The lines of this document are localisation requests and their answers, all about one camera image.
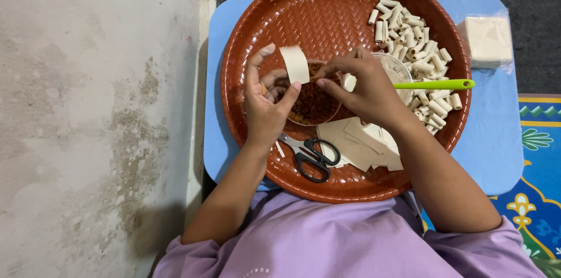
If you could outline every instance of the white wall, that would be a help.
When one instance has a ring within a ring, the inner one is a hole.
[[[146,277],[181,232],[199,3],[0,0],[0,277]]]

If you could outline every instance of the green spatula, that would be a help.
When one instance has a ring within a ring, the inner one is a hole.
[[[470,89],[474,86],[473,80],[466,79],[393,84],[396,89]]]

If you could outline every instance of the blue floral carpet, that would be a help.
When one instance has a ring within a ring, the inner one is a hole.
[[[561,98],[520,95],[524,172],[506,194],[490,197],[524,238],[532,258],[561,259]],[[423,212],[427,229],[434,229]]]

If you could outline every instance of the purple sleeve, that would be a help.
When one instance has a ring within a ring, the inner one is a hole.
[[[495,230],[425,233],[425,241],[464,277],[545,277],[522,250],[522,235],[503,216]]]
[[[221,269],[220,246],[213,240],[182,245],[178,236],[168,245],[166,254],[154,270],[154,278],[214,277]]]

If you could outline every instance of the woven pattern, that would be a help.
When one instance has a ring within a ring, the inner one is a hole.
[[[299,44],[308,59],[328,61],[334,56],[363,45],[379,51],[374,43],[374,28],[367,25],[368,16],[379,0],[255,0],[244,12],[224,54],[221,71],[221,95],[226,120],[238,143],[247,137],[243,114],[243,72],[247,60],[259,48],[270,43],[277,46]],[[446,74],[453,79],[470,79],[471,69],[462,39],[448,14],[435,0],[398,0],[412,13],[422,16],[431,27],[431,39],[445,47],[453,61]],[[269,56],[260,67],[260,75],[285,68],[279,52]],[[469,113],[471,91],[460,91],[463,109],[452,112],[443,130],[436,134],[438,141],[451,152],[456,145]],[[341,107],[333,118],[354,116]],[[316,138],[315,127],[305,127],[287,121],[284,132],[292,138]],[[331,168],[331,178],[316,184],[300,176],[292,150],[280,144],[284,158],[273,148],[267,163],[266,175],[280,187],[306,199],[328,202],[379,201],[391,198],[411,188],[404,171],[388,172],[385,167],[363,173],[346,165]],[[321,176],[315,167],[304,164],[315,178]]]

